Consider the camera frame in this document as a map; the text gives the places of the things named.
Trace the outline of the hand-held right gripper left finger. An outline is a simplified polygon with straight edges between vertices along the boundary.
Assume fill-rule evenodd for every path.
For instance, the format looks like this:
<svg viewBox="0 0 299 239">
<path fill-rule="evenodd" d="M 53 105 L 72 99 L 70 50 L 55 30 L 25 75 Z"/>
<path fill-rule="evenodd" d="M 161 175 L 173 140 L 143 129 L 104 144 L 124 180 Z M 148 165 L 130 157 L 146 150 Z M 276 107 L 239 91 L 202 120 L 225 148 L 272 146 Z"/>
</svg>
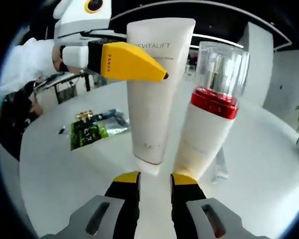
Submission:
<svg viewBox="0 0 299 239">
<path fill-rule="evenodd" d="M 104 195 L 96 195 L 77 209 L 69 224 L 44 239 L 133 239 L 140 216 L 139 171 L 117 176 Z"/>
</svg>

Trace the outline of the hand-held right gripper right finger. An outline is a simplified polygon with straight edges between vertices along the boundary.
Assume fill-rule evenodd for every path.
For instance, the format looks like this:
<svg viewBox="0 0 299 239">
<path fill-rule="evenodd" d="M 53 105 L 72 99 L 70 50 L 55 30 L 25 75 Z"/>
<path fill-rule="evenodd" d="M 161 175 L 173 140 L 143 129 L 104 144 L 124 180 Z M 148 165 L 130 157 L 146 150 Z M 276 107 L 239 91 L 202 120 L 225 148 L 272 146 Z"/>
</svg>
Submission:
<svg viewBox="0 0 299 239">
<path fill-rule="evenodd" d="M 171 218 L 178 239 L 265 239 L 243 227 L 239 215 L 215 198 L 207 198 L 198 182 L 172 173 Z"/>
</svg>

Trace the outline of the person's left hand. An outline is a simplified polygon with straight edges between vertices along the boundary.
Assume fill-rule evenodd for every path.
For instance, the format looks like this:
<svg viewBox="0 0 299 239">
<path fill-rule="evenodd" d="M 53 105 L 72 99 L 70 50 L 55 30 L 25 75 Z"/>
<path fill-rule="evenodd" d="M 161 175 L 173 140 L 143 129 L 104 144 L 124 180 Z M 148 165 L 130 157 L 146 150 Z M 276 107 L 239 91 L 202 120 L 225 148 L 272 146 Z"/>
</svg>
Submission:
<svg viewBox="0 0 299 239">
<path fill-rule="evenodd" d="M 70 73 L 73 72 L 70 68 L 68 68 L 63 63 L 63 59 L 61 58 L 60 48 L 57 45 L 54 45 L 52 50 L 52 62 L 57 72 L 70 72 Z"/>
</svg>

